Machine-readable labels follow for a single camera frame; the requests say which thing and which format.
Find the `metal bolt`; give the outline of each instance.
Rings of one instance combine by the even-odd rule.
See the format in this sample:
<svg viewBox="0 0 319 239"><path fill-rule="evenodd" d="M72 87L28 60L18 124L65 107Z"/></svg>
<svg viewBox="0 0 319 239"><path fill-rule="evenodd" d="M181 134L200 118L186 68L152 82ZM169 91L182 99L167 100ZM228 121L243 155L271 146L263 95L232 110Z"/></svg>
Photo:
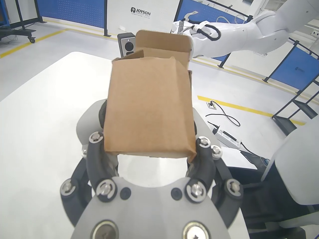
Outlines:
<svg viewBox="0 0 319 239"><path fill-rule="evenodd" d="M200 143L202 143L203 145L207 146L208 144L208 139L201 139Z"/></svg>
<svg viewBox="0 0 319 239"><path fill-rule="evenodd" d="M201 182L194 183L192 186L189 184L186 186L186 193L188 198L196 203L200 203L205 200L207 192L204 184Z"/></svg>
<svg viewBox="0 0 319 239"><path fill-rule="evenodd" d="M82 157L83 158L87 157L87 149L82 149Z"/></svg>
<svg viewBox="0 0 319 239"><path fill-rule="evenodd" d="M94 141L97 141L99 138L100 138L100 135L99 135L98 132L94 132L94 133L92 134L92 139L93 139Z"/></svg>
<svg viewBox="0 0 319 239"><path fill-rule="evenodd" d="M204 225L198 222L188 223L183 230L185 239L209 239L208 231Z"/></svg>
<svg viewBox="0 0 319 239"><path fill-rule="evenodd" d="M116 191L115 183L110 179L101 181L96 188L97 195L106 196L108 199L111 199L114 196L115 191Z"/></svg>
<svg viewBox="0 0 319 239"><path fill-rule="evenodd" d="M64 184L62 185L62 190L63 190L64 192L69 192L69 191L71 190L71 188L72 188L71 182L67 182L67 183L64 183Z"/></svg>
<svg viewBox="0 0 319 239"><path fill-rule="evenodd" d="M92 233L92 239L118 239L118 236L118 228L111 221L100 222Z"/></svg>
<svg viewBox="0 0 319 239"><path fill-rule="evenodd" d="M204 136L200 136L199 139L200 139L199 145L202 148L207 148L208 146L211 145L211 141L208 138L206 138Z"/></svg>
<svg viewBox="0 0 319 239"><path fill-rule="evenodd" d="M198 226L193 226L189 228L189 230L186 233L187 239L205 239L205 232L202 228Z"/></svg>
<svg viewBox="0 0 319 239"><path fill-rule="evenodd" d="M240 187L239 187L239 185L238 185L236 182L231 182L231 183L230 183L230 189L231 189L233 192L236 192L236 191L239 191L239 190L240 190Z"/></svg>
<svg viewBox="0 0 319 239"><path fill-rule="evenodd" d="M202 195L203 188L197 183L193 184L192 185L192 194L196 197L198 197L199 195Z"/></svg>
<svg viewBox="0 0 319 239"><path fill-rule="evenodd" d="M103 135L100 135L98 131L93 132L91 136L89 137L89 141L91 143L97 143L100 142L103 139Z"/></svg>
<svg viewBox="0 0 319 239"><path fill-rule="evenodd" d="M65 182L62 183L60 188L60 193L63 196L68 196L73 193L75 190L75 186L72 185L71 179L67 179Z"/></svg>
<svg viewBox="0 0 319 239"><path fill-rule="evenodd" d="M241 196L240 193L240 183L235 179L229 179L226 182L226 187L228 191L234 196Z"/></svg>
<svg viewBox="0 0 319 239"><path fill-rule="evenodd" d="M211 145L211 149L212 149L213 158L215 160L218 160L222 157L223 151L221 150L221 148L219 146Z"/></svg>
<svg viewBox="0 0 319 239"><path fill-rule="evenodd" d="M110 192L112 191L112 186L111 184L104 183L100 186L100 189L101 189L101 193L100 193L101 195L109 195Z"/></svg>

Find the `box flap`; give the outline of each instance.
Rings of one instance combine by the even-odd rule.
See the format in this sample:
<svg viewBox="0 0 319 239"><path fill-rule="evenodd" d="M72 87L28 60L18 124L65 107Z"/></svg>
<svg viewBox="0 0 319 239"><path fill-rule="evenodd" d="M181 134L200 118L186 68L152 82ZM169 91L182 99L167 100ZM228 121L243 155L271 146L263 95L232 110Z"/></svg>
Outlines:
<svg viewBox="0 0 319 239"><path fill-rule="evenodd" d="M186 35L140 30L136 34L136 49L143 49L145 57L174 57L188 68L191 41Z"/></svg>

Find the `stand wheel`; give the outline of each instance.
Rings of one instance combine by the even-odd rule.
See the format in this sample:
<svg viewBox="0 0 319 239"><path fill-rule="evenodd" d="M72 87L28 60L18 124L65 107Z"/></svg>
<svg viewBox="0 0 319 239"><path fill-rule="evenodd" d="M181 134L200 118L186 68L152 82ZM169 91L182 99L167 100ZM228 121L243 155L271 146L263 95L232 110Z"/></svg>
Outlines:
<svg viewBox="0 0 319 239"><path fill-rule="evenodd" d="M31 37L31 36L28 36L28 39L29 39L29 41L31 42L31 43L35 43L35 39L34 39L34 37Z"/></svg>

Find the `cardboard box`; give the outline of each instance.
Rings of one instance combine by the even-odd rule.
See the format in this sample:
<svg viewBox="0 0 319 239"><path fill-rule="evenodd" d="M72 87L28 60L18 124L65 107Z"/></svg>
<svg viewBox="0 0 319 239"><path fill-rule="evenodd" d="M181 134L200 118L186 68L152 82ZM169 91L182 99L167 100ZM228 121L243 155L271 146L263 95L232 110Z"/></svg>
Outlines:
<svg viewBox="0 0 319 239"><path fill-rule="evenodd" d="M104 149L192 161L196 139L187 71L191 42L187 36L139 31L136 46L141 50L113 60Z"/></svg>

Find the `white robot body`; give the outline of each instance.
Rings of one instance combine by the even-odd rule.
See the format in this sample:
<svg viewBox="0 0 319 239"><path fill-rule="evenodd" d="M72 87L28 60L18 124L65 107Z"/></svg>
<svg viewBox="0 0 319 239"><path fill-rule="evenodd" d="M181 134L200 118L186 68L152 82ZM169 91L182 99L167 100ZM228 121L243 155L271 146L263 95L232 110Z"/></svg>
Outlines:
<svg viewBox="0 0 319 239"><path fill-rule="evenodd" d="M191 24L184 21L185 29L179 32L180 21L178 21L173 23L172 32L182 33L192 38L193 57L220 57L240 50L267 53L286 43L289 33L319 16L318 1L288 0L277 12L265 11L245 24L210 23L207 21ZM217 41L211 41L208 37L196 32L198 28L201 28L211 37L217 37L217 32L204 26L205 24L213 25L220 31L221 36Z"/></svg>

